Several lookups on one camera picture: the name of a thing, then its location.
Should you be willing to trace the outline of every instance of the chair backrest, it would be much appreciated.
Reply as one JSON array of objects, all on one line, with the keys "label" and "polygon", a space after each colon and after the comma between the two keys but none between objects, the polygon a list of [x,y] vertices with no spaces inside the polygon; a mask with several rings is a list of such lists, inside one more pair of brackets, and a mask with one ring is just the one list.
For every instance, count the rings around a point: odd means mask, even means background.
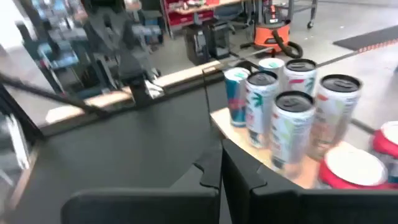
[{"label": "chair backrest", "polygon": [[214,17],[219,20],[230,20],[237,18],[242,12],[243,4],[239,2],[236,4],[217,7],[214,10]]}]

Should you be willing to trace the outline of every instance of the red can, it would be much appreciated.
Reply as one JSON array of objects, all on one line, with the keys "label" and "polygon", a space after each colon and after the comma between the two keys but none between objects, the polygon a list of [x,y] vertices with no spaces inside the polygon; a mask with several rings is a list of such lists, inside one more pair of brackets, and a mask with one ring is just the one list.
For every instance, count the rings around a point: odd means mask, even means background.
[{"label": "red can", "polygon": [[373,154],[387,167],[388,183],[398,187],[398,121],[383,124],[374,133]]},{"label": "red can", "polygon": [[332,149],[320,161],[318,189],[388,189],[387,170],[372,154],[360,149]]}]

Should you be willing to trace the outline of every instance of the orange shop vacuum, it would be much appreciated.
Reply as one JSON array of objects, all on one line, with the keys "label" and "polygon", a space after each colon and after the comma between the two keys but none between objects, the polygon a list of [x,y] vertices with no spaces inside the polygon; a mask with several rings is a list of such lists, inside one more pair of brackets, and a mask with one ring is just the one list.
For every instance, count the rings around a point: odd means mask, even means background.
[{"label": "orange shop vacuum", "polygon": [[263,2],[259,2],[258,11],[254,26],[254,42],[240,45],[241,49],[254,47],[256,50],[272,47],[269,53],[283,52],[291,58],[301,58],[303,49],[299,44],[289,41],[290,19],[284,18],[281,8],[275,5],[263,7]]}]

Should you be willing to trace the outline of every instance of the blue can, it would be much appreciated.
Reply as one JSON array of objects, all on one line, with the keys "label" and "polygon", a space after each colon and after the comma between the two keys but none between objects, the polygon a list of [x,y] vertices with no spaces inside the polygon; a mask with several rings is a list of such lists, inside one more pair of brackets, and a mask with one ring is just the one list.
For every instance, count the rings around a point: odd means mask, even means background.
[{"label": "blue can", "polygon": [[224,72],[228,109],[231,124],[235,127],[246,126],[246,79],[250,75],[245,68],[231,68]]}]

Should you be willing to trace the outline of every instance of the can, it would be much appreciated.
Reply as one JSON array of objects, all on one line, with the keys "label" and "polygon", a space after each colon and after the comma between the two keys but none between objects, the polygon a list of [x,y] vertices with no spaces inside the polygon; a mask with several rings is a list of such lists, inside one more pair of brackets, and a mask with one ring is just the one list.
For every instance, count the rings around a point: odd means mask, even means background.
[{"label": "can", "polygon": [[361,96],[361,82],[348,75],[327,75],[317,93],[317,110],[308,155],[320,160],[343,139]]},{"label": "can", "polygon": [[246,80],[246,121],[250,143],[257,148],[268,142],[272,100],[278,89],[274,72],[255,72]]},{"label": "can", "polygon": [[249,75],[249,70],[239,67],[224,72],[228,109],[231,115],[231,124],[235,127],[245,127],[246,125],[245,81]]},{"label": "can", "polygon": [[293,59],[286,63],[281,77],[282,91],[302,91],[312,94],[317,75],[317,64],[309,59]]},{"label": "can", "polygon": [[271,118],[272,166],[287,177],[301,171],[315,114],[314,99],[301,91],[280,93]]},{"label": "can", "polygon": [[274,72],[278,77],[280,77],[284,65],[285,62],[279,58],[265,58],[259,61],[259,69],[261,71]]},{"label": "can", "polygon": [[387,122],[374,133],[372,154],[387,167],[390,186],[398,188],[398,121]]},{"label": "can", "polygon": [[335,148],[321,160],[318,189],[389,189],[387,169],[375,156],[361,149]]}]

